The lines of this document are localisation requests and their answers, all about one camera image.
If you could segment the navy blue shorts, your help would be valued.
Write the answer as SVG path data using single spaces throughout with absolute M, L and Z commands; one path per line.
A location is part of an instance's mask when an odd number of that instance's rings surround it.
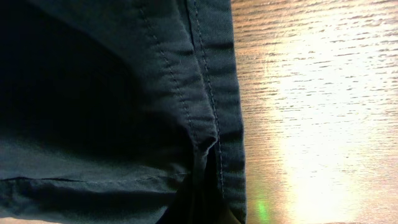
M 1 2 L 2 218 L 245 223 L 243 132 L 229 0 Z

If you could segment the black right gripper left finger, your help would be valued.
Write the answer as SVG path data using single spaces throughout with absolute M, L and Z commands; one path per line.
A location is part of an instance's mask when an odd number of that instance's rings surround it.
M 195 193 L 188 186 L 177 191 L 174 201 L 156 224 L 194 224 Z

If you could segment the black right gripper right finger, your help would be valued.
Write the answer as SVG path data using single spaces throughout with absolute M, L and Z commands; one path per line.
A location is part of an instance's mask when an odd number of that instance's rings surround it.
M 241 224 L 218 192 L 218 189 L 205 190 L 202 193 L 202 199 L 203 223 Z

